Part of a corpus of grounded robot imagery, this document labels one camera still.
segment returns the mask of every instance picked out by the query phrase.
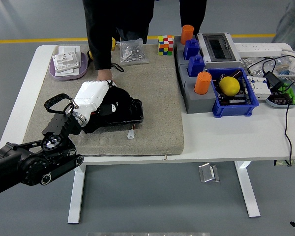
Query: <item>table leg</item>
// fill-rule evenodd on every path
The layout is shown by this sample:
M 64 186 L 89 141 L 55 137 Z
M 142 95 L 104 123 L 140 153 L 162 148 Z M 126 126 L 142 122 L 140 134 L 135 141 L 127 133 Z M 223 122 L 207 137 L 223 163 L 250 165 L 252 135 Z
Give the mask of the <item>table leg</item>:
M 80 221 L 85 169 L 85 165 L 79 166 L 74 169 L 75 174 L 71 195 L 68 224 L 78 224 Z
M 249 217 L 260 217 L 257 201 L 254 191 L 251 186 L 249 175 L 246 167 L 250 162 L 247 161 L 235 161 L 237 175 L 239 178 L 242 193 L 244 195 L 247 211 Z

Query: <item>yellow lemon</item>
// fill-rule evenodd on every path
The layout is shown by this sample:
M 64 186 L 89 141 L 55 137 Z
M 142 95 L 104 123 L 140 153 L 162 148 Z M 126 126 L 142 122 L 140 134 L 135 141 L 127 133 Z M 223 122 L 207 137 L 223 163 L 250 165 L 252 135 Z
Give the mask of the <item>yellow lemon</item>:
M 235 96 L 240 90 L 238 80 L 231 76 L 221 79 L 219 86 L 222 92 L 229 97 Z

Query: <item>person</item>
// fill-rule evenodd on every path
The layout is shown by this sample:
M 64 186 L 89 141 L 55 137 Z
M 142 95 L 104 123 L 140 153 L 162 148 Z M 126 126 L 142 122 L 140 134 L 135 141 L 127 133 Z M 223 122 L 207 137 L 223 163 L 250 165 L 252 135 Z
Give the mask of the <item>person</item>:
M 279 21 L 273 43 L 287 43 L 295 48 L 295 0 L 291 0 Z
M 97 80 L 112 80 L 112 37 L 122 41 L 148 39 L 148 26 L 153 18 L 154 0 L 83 0 L 88 45 Z
M 196 36 L 204 20 L 206 8 L 207 0 L 179 0 L 181 27 L 193 26 L 193 35 Z

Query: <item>power strip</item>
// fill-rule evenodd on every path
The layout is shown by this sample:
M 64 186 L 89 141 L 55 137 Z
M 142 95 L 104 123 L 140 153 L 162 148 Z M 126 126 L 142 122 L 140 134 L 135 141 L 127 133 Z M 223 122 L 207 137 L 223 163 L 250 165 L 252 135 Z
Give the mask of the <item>power strip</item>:
M 295 166 L 295 160 L 291 160 L 292 166 Z M 285 160 L 276 160 L 274 161 L 275 166 L 288 166 Z
M 282 48 L 273 43 L 236 43 L 241 58 L 279 57 Z

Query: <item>gray floor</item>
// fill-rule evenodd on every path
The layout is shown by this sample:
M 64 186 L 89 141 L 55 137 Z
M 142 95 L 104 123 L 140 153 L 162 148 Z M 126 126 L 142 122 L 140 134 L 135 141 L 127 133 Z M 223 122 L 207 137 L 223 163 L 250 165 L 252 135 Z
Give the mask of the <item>gray floor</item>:
M 208 0 L 201 32 L 275 33 L 288 0 Z M 150 35 L 181 33 L 178 0 L 155 2 Z M 86 37 L 82 1 L 0 0 L 0 40 Z M 271 38 L 236 38 L 270 42 Z M 0 44 L 0 138 L 36 48 Z M 47 186 L 0 194 L 0 236 L 85 236 L 88 232 L 210 232 L 212 236 L 295 235 L 295 166 L 248 167 L 261 217 L 250 219 L 232 162 L 202 184 L 199 163 L 87 167 L 81 222 L 68 225 L 70 172 Z

